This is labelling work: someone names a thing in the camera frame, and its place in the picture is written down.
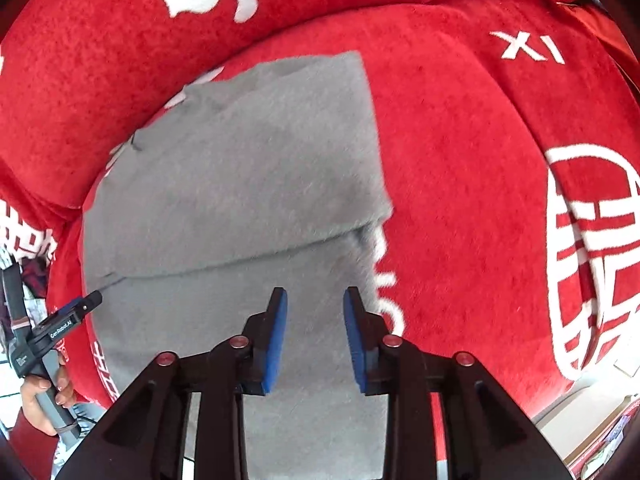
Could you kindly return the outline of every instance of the maroon sleeve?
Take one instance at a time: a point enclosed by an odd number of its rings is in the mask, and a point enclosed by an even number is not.
[[[9,443],[34,480],[49,480],[58,438],[36,430],[20,410]]]

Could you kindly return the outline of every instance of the screw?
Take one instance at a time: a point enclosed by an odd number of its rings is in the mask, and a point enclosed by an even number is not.
[[[178,356],[173,352],[162,352],[156,357],[156,364],[160,366],[172,365],[177,358]]]
[[[229,344],[233,348],[244,348],[249,344],[249,338],[244,335],[235,335],[229,340]]]
[[[382,342],[389,348],[398,348],[402,344],[402,338],[399,335],[387,334],[382,338]]]
[[[460,366],[472,366],[476,362],[476,358],[469,352],[460,352],[456,354],[456,361]]]

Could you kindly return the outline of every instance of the human hand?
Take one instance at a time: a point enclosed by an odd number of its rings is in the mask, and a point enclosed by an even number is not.
[[[56,403],[64,408],[71,408],[78,402],[78,399],[74,391],[74,386],[66,372],[65,358],[61,353],[58,353],[58,362],[60,363],[60,369],[56,377],[56,389],[58,390]],[[56,436],[56,430],[54,430],[53,425],[45,416],[36,399],[37,394],[43,394],[50,387],[51,383],[43,378],[33,375],[25,377],[24,383],[20,388],[22,412],[24,413],[24,418],[26,418],[34,428],[50,436]]]

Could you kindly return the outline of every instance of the gray blanket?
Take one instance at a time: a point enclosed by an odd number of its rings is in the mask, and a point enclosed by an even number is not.
[[[390,214],[359,56],[281,60],[186,94],[136,132],[86,216],[116,385],[160,351],[208,351],[283,286],[280,375],[245,400],[250,479],[380,478],[386,400],[359,394],[342,320],[349,285],[374,305],[370,232]]]

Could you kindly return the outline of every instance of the gray handle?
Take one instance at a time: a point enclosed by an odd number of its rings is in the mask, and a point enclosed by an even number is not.
[[[58,352],[52,350],[47,353],[42,358],[42,363],[44,366],[41,367],[38,364],[31,373],[50,381],[52,387],[46,392],[38,394],[36,399],[46,417],[51,421],[56,433],[60,436],[60,440],[69,449],[80,439],[81,430],[71,411],[56,404],[58,391],[55,387],[55,380],[60,368]]]

